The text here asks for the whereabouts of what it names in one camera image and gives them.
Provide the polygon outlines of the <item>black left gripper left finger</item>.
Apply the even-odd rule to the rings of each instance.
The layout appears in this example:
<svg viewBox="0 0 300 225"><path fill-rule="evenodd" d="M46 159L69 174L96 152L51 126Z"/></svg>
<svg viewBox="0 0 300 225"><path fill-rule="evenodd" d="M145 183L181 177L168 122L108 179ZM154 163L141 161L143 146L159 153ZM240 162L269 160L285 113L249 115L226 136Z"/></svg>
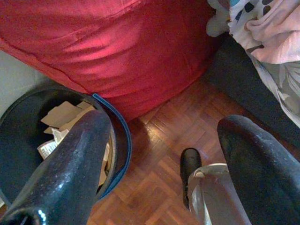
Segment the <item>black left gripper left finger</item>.
<svg viewBox="0 0 300 225"><path fill-rule="evenodd" d="M94 204L111 122L92 110L35 170L3 225L84 225Z"/></svg>

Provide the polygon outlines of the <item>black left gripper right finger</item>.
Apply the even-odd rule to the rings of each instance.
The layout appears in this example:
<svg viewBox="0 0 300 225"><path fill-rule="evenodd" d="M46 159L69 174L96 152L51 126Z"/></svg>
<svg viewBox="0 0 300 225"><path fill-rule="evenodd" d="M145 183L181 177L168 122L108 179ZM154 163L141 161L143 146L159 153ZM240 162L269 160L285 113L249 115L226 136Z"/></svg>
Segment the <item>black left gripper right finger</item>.
<svg viewBox="0 0 300 225"><path fill-rule="evenodd" d="M300 223L300 163L252 120L229 115L218 122L229 173L253 225Z"/></svg>

